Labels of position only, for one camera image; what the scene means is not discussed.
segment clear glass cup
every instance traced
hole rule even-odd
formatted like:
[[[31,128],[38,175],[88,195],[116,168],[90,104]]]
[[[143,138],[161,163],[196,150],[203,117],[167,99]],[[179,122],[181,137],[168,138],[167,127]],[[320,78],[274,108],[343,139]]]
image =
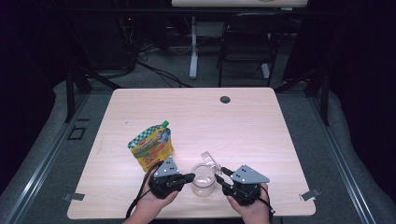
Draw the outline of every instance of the clear glass cup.
[[[195,174],[192,181],[192,191],[201,197],[210,195],[215,189],[215,173],[205,163],[198,163],[191,170]]]

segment human hand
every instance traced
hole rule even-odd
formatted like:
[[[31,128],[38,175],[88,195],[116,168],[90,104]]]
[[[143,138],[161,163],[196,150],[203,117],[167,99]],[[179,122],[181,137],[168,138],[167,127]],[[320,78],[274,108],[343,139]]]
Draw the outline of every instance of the human hand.
[[[155,170],[151,171],[151,173],[149,174],[148,180],[143,187],[142,194],[149,190],[149,180],[154,173]],[[125,220],[124,224],[148,224],[156,216],[158,216],[161,210],[166,205],[171,203],[177,195],[178,191],[176,190],[170,193],[165,199],[159,199],[154,194],[152,194],[151,191],[149,191],[137,202],[134,212],[128,219]]]
[[[266,202],[269,201],[268,195],[265,192],[268,192],[268,186],[264,183],[261,184],[261,198]],[[241,206],[239,203],[232,197],[227,196],[227,200],[230,203],[233,210],[235,210],[239,215],[241,215],[242,219],[244,219],[245,224],[269,224],[270,223],[270,215],[269,208],[266,204],[256,201],[255,203],[248,206]]]

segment wooden table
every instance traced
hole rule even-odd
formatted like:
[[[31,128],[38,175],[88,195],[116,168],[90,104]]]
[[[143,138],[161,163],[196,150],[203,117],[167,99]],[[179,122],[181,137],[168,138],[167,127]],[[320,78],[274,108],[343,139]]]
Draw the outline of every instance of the wooden table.
[[[231,102],[224,104],[221,96]],[[67,215],[81,218],[124,218],[141,186],[144,172],[127,144],[147,127],[169,121],[173,158],[182,174],[202,162],[208,151],[221,165],[236,170],[246,164],[270,178],[276,216],[310,216],[312,201],[290,134],[269,88],[116,90],[108,104]],[[216,185],[209,197],[184,186],[158,217],[239,217]]]

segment wire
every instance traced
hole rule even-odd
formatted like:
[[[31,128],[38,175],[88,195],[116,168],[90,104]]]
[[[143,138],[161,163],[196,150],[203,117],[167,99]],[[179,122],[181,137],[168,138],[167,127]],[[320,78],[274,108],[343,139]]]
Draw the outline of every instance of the wire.
[[[265,205],[268,206],[268,209],[270,210],[270,223],[272,223],[275,210],[274,210],[274,208],[271,206],[271,200],[270,200],[270,195],[268,194],[268,190],[265,189],[265,188],[263,188],[262,186],[260,186],[260,187],[261,187],[261,188],[265,191],[265,193],[267,194],[268,202],[266,202],[266,201],[263,200],[262,198],[258,198],[258,200],[259,200],[260,202],[262,202],[262,203],[264,203]]]
[[[139,200],[142,199],[147,193],[149,193],[152,189],[154,189],[154,188],[156,187],[156,185],[155,185],[152,189],[149,189],[149,190],[146,191],[143,195],[141,195],[141,194],[142,194],[142,191],[143,191],[143,188],[145,187],[145,184],[146,184],[146,182],[148,181],[149,174],[151,174],[151,171],[152,171],[155,167],[158,167],[161,163],[162,163],[162,161],[159,161],[159,162],[155,163],[153,166],[151,166],[151,168],[149,168],[148,172],[145,174],[145,176],[144,176],[144,178],[143,178],[142,185],[140,186],[140,190],[139,190],[139,192],[137,193],[137,196],[136,196],[136,198],[134,199],[134,201],[133,201],[133,202],[131,203],[131,205],[129,206],[129,208],[128,208],[127,212],[126,212],[126,215],[125,215],[125,219],[127,219],[128,217],[131,216],[132,210],[133,210],[134,207],[137,205],[137,203],[139,202]]]
[[[185,50],[185,51],[183,51],[183,52],[177,52],[175,49],[178,49],[178,48],[188,48],[187,50]],[[190,50],[191,50],[191,48],[192,48],[192,45],[190,45],[190,46],[186,46],[186,47],[169,47],[169,49],[171,49],[174,53],[176,53],[176,54],[185,54],[185,53],[188,53]]]
[[[189,27],[189,31],[191,33],[191,27],[190,27],[190,24],[187,22],[186,17],[183,17],[183,19],[184,19],[184,22],[186,22],[187,27]]]
[[[181,88],[182,86],[192,88],[191,85],[188,85],[188,84],[186,84],[186,83],[181,82],[180,79],[178,79],[178,77],[176,77],[175,75],[172,75],[171,73],[165,72],[165,71],[163,71],[163,70],[161,70],[161,69],[158,69],[158,68],[151,67],[151,66],[149,66],[149,65],[147,65],[147,64],[145,64],[145,63],[141,63],[141,62],[139,62],[139,61],[137,61],[136,63],[137,63],[137,64],[140,64],[140,65],[142,65],[143,67],[146,67],[148,70],[151,70],[151,71],[153,71],[154,73],[156,73],[156,74],[157,74],[158,76],[160,76],[160,78],[161,78],[164,82],[166,82],[166,84],[168,84],[170,87],[172,87],[172,86],[165,80],[165,78],[168,78],[168,79],[170,79],[170,80],[175,81],[176,83],[178,83],[178,87],[179,87],[179,88]]]
[[[129,34],[129,43],[134,45],[134,41],[132,40],[132,34],[134,33],[134,25],[131,26],[131,33]]]
[[[140,59],[143,62],[146,62],[149,60],[149,52],[155,50],[153,44],[147,44],[146,46],[142,47],[140,50],[140,53],[137,54],[138,59]]]
[[[125,69],[123,69],[121,72],[119,72],[119,73],[117,73],[117,74],[104,75],[104,73],[101,74],[101,73],[99,73],[99,72],[98,72],[98,74],[99,74],[101,77],[105,77],[105,78],[107,78],[107,79],[112,79],[112,78],[116,78],[116,77],[124,77],[124,76],[130,74],[131,72],[132,72],[132,69],[130,69],[130,68],[125,68]]]

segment snack bag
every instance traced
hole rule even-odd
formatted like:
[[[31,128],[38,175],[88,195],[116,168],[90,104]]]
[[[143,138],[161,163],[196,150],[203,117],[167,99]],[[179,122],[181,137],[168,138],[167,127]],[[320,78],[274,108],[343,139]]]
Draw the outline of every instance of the snack bag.
[[[156,162],[165,161],[174,152],[168,124],[166,120],[162,125],[149,127],[128,144],[144,172]]]

